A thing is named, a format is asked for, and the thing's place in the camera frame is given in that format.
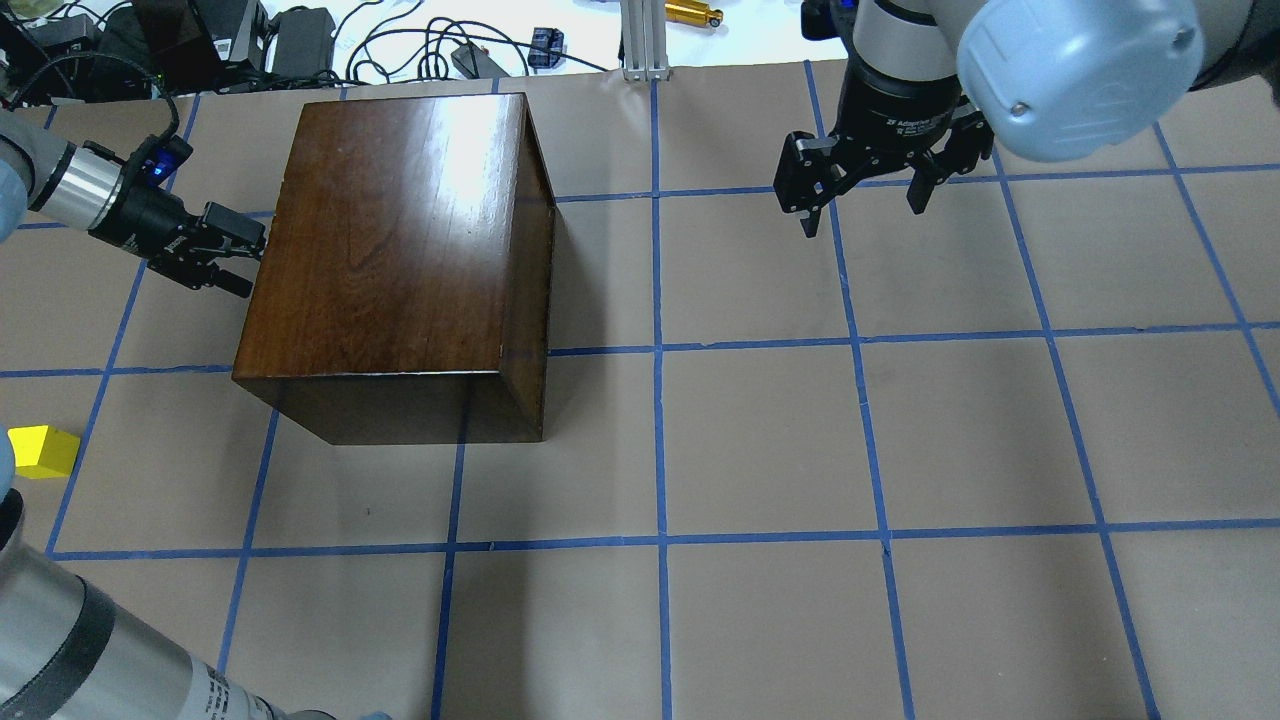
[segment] box side face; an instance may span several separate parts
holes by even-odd
[[[497,370],[521,105],[307,105],[239,377]]]
[[[515,263],[506,310],[502,375],[516,402],[540,429],[556,205],[532,118],[527,110],[524,115],[511,223]]]
[[[330,445],[538,439],[497,373],[236,382]]]

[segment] gold cylinder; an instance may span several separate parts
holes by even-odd
[[[723,10],[699,0],[667,0],[667,19],[694,27],[719,27],[724,22]]]

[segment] blue tape line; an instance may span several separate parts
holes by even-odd
[[[655,191],[660,197],[701,197],[705,195],[763,195],[773,192],[771,186],[753,187],[716,187],[698,190],[663,190]]]
[[[1120,565],[1116,561],[1115,550],[1111,546],[1111,534],[1107,532],[1106,514],[1102,511],[1102,498],[1098,496],[1098,487],[1093,478],[1093,466],[1089,461],[1089,452],[1084,446],[1084,434],[1080,430],[1080,421],[1075,413],[1075,402],[1071,398],[1071,388],[1066,382],[1066,370],[1062,366],[1062,356],[1057,348],[1057,340],[1053,334],[1053,325],[1050,323],[1048,310],[1044,306],[1044,296],[1041,292],[1039,281],[1036,278],[1036,266],[1032,264],[1030,250],[1027,246],[1027,237],[1023,233],[1023,224],[1014,205],[1014,195],[1010,190],[1009,179],[1005,176],[1005,167],[1000,159],[1000,151],[991,155],[996,164],[996,174],[1000,178],[1000,190],[1005,197],[1005,209],[1009,211],[1009,222],[1018,241],[1018,254],[1021,256],[1023,268],[1027,270],[1027,282],[1030,284],[1032,299],[1036,302],[1036,314],[1039,316],[1041,327],[1044,331],[1044,343],[1048,346],[1050,361],[1053,365],[1053,375],[1057,379],[1059,393],[1062,396],[1062,407],[1066,413],[1068,425],[1071,429],[1071,439],[1075,443],[1075,454],[1080,464],[1080,474],[1084,477],[1085,491],[1089,495],[1089,505],[1093,509],[1093,520],[1098,527],[1098,538],[1102,543],[1102,555],[1106,559],[1107,573],[1111,575],[1111,587],[1115,591],[1116,606],[1120,610],[1120,623],[1124,626],[1125,638],[1129,643],[1129,655],[1133,657],[1134,671],[1138,676],[1138,687],[1142,691],[1142,700],[1147,708],[1149,720],[1160,719],[1160,710],[1156,706],[1156,696],[1151,687],[1151,678],[1147,675],[1147,664],[1143,660],[1142,646],[1138,642],[1138,632],[1133,624],[1133,614],[1129,611],[1129,600],[1124,589],[1124,580],[1120,577]]]
[[[1160,132],[1158,128],[1157,128],[1157,135],[1160,137],[1164,137],[1164,132]],[[1184,176],[1185,174],[1203,176],[1211,173],[1274,173],[1276,170],[1280,170],[1280,163],[1258,163],[1252,165],[1212,165],[1202,168],[1179,167],[1176,172]]]
[[[1174,334],[1174,333],[1221,333],[1240,329],[1230,323],[1206,323],[1201,325],[1152,325],[1149,328],[1068,328],[1055,329],[1055,337],[1103,337],[1128,334]]]
[[[822,108],[818,104],[818,86],[813,76],[813,63],[804,61],[805,81],[809,85],[809,102],[818,136],[827,135],[822,122]],[[867,396],[867,375],[863,366],[863,350],[858,334],[858,316],[854,314],[852,292],[850,292],[849,272],[845,266],[845,242],[840,231],[840,210],[835,204],[828,206],[831,215],[831,234],[835,243],[836,269],[840,274],[840,293],[845,305],[845,322],[849,325],[849,347],[852,350],[854,383],[858,388],[858,407],[863,421],[863,441],[867,443],[867,464],[870,470],[872,495],[876,500],[876,529],[881,542],[881,560],[884,570],[884,589],[888,601],[890,629],[893,635],[893,656],[897,661],[897,678],[902,696],[902,714],[906,720],[915,720],[915,700],[911,693],[911,671],[906,660],[906,639],[902,633],[902,611],[897,600],[897,574],[893,570],[892,530],[888,523],[888,509],[884,503],[884,487],[881,483],[879,455],[876,450],[876,430],[872,421],[870,401]]]
[[[462,432],[466,433],[467,418],[463,414]],[[453,493],[449,497],[449,547],[458,543],[458,520],[462,515],[462,475],[466,469],[466,436],[458,438],[453,454]],[[453,611],[453,569],[457,553],[451,550],[444,553],[444,574],[440,583],[440,619],[435,632],[435,673],[431,685],[431,720],[440,720],[444,708],[444,667],[448,660],[449,619]]]
[[[106,386],[111,379],[111,368],[120,355],[120,345],[124,342],[124,329],[129,325],[129,316],[133,314],[133,304],[138,300],[138,288],[142,287],[142,274],[146,272],[146,263],[138,261],[138,269],[133,273],[133,286],[129,288],[129,297],[124,301],[124,311],[120,314],[120,324],[115,328],[115,340],[111,341],[111,352],[106,356],[106,368],[102,380],[97,383],[97,395],[93,396],[93,406],[88,411],[88,420],[84,423],[84,434],[81,437],[79,450],[76,452],[76,466],[72,477],[67,479],[67,489],[63,491],[63,500],[58,505],[58,515],[54,516],[54,527],[49,533],[49,542],[45,544],[45,555],[52,555],[58,547],[58,538],[63,533],[63,523],[67,520],[67,510],[72,505],[72,495],[76,492],[76,483],[79,482],[81,469],[84,466],[84,456],[88,452],[90,442],[93,439],[93,428],[97,425],[97,415],[102,410],[102,398],[106,397]]]
[[[50,370],[0,370],[0,378],[84,378],[101,375],[102,370],[93,368],[64,368]]]
[[[412,542],[392,544],[326,544],[308,547],[255,547],[251,557],[347,557],[352,555],[430,555],[448,552],[447,542]]]
[[[596,195],[561,195],[556,202],[600,202],[605,200],[635,200],[637,197],[653,197],[652,191],[641,192],[602,192]]]
[[[170,368],[114,368],[113,375],[163,375],[163,374],[198,374],[198,373],[230,373],[230,365],[173,365]]]
[[[175,550],[101,550],[101,551],[63,551],[49,556],[54,561],[64,560],[210,560],[239,557],[239,550],[233,548],[175,548]]]
[[[1244,343],[1248,346],[1249,354],[1253,356],[1253,364],[1258,368],[1258,375],[1262,378],[1262,387],[1266,388],[1267,397],[1271,398],[1271,409],[1275,411],[1276,416],[1280,416],[1280,393],[1276,393],[1276,386],[1271,380],[1271,372],[1267,369],[1267,361],[1262,357],[1262,351],[1258,348],[1258,341],[1253,337],[1253,329],[1249,327],[1249,320],[1244,316],[1244,306],[1240,305],[1240,299],[1235,295],[1235,290],[1231,287],[1231,281],[1226,277],[1226,268],[1219,259],[1217,250],[1213,249],[1213,241],[1208,237],[1208,229],[1206,229],[1204,220],[1196,209],[1192,193],[1187,188],[1187,181],[1183,178],[1181,170],[1178,168],[1178,161],[1174,159],[1174,151],[1169,147],[1169,141],[1165,140],[1165,133],[1160,129],[1160,123],[1156,123],[1156,138],[1160,141],[1160,150],[1165,154],[1165,160],[1169,161],[1169,169],[1174,173],[1174,182],[1178,184],[1179,195],[1183,196],[1183,204],[1187,206],[1187,213],[1192,218],[1192,224],[1196,225],[1196,234],[1199,236],[1201,245],[1204,247],[1204,254],[1208,256],[1210,264],[1213,265],[1213,273],[1217,275],[1217,282],[1222,286],[1226,301],[1231,305],[1231,313],[1235,315],[1238,329],[1244,334]]]
[[[668,537],[671,544],[764,544],[778,542],[867,542],[879,539],[879,530],[788,530],[778,533],[704,533]]]
[[[1170,174],[1166,168],[1149,168],[1140,170],[1088,170],[1080,173],[1014,173],[1006,174],[1009,182],[1034,182],[1053,179],[1098,179],[1098,178],[1143,178],[1152,176]],[[991,176],[989,179],[1000,182],[1000,176]]]
[[[257,514],[262,507],[262,492],[266,489],[266,471],[271,466],[271,450],[275,447],[275,430],[280,423],[280,411],[271,410],[266,424],[266,437],[262,438],[262,457],[257,465],[257,479],[253,482],[253,500],[248,503],[248,519],[244,521],[244,539],[241,543],[239,562],[236,565],[236,584],[232,585],[232,601],[227,609],[227,624],[223,626],[223,644],[218,651],[218,671],[227,671],[227,660],[232,653],[232,641],[236,637],[236,620],[239,616],[239,601],[244,592],[244,575],[253,550],[253,534],[257,532]]]
[[[859,338],[863,345],[886,345],[900,342],[965,342],[975,340],[1021,340],[1028,337],[1044,337],[1043,331],[979,331],[970,333],[915,333],[915,334],[887,334]]]
[[[191,99],[191,114],[187,115],[187,127],[182,129],[182,138],[184,141],[191,140],[191,133],[196,129],[196,115],[198,114],[200,114],[200,94],[197,92]],[[178,172],[179,170],[174,170],[173,174],[169,176],[169,179],[165,181],[164,188],[166,191],[173,192],[173,183],[178,182]]]
[[[1280,320],[1249,323],[1256,331],[1280,329]],[[1206,323],[1199,325],[1152,325],[1148,328],[1062,328],[1055,329],[1055,337],[1103,337],[1135,334],[1196,334],[1236,332],[1235,323]],[[1043,331],[977,331],[956,333],[908,333],[860,337],[861,345],[923,343],[923,342],[973,342],[991,340],[1042,338]],[[721,342],[676,342],[664,343],[663,352],[695,352],[707,350],[771,350],[780,347],[824,347],[849,345],[847,337],[804,337],[783,340],[735,340]],[[548,351],[550,357],[581,357],[593,355],[648,355],[654,352],[652,345],[609,345],[600,347],[556,347]],[[178,373],[229,373],[230,365],[172,365],[165,368],[124,366],[113,368],[111,375],[178,374]],[[105,370],[96,368],[49,368],[32,370],[0,370],[0,379],[6,378],[51,378],[51,377],[99,377]]]
[[[658,637],[662,670],[662,717],[672,720],[671,685],[671,571],[667,557],[667,429],[662,405],[662,133],[658,114],[658,81],[649,81],[649,160],[650,160],[650,245],[653,251],[653,446],[654,495],[658,520]]]
[[[1078,536],[1098,532],[1097,525],[1000,525],[992,528],[899,528],[893,539],[1010,538],[1037,536]]]
[[[663,345],[663,352],[698,352],[703,350],[772,350],[778,347],[829,347],[849,345],[847,337],[806,337],[796,340],[733,340],[724,342],[677,342]]]
[[[1114,523],[1112,533],[1176,533],[1184,530],[1257,530],[1280,528],[1280,518],[1229,518],[1222,520],[1147,520]]]
[[[652,345],[613,345],[608,347],[558,347],[549,350],[550,357],[579,357],[582,355],[644,355],[653,352]]]
[[[1180,533],[1206,530],[1258,530],[1280,529],[1280,518],[1224,518],[1217,520],[1144,520],[1108,523],[1102,530],[1110,533]],[[1010,538],[1044,536],[1092,536],[1100,532],[1094,524],[1069,525],[995,525],[961,528],[897,528],[891,529],[893,539],[964,539]],[[582,538],[552,538],[524,541],[467,541],[467,542],[415,542],[390,544],[337,544],[300,547],[255,547],[251,557],[343,557],[361,555],[434,555],[434,553],[485,553],[535,552],[543,550],[580,550],[593,547],[659,547],[698,544],[769,544],[803,542],[879,542],[878,529],[868,530],[781,530],[762,533],[686,533],[668,536],[603,536]],[[175,548],[175,550],[88,550],[54,552],[51,560],[110,561],[110,560],[201,560],[239,557],[242,548]]]

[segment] box top surface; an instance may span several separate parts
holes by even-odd
[[[238,378],[497,369],[522,95],[305,106]]]

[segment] power adapter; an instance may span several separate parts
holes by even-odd
[[[324,8],[297,9],[275,15],[275,59],[271,73],[311,77],[333,68],[333,15]]]
[[[453,67],[467,79],[511,77],[475,42],[457,46],[449,53],[449,58],[453,60]]]

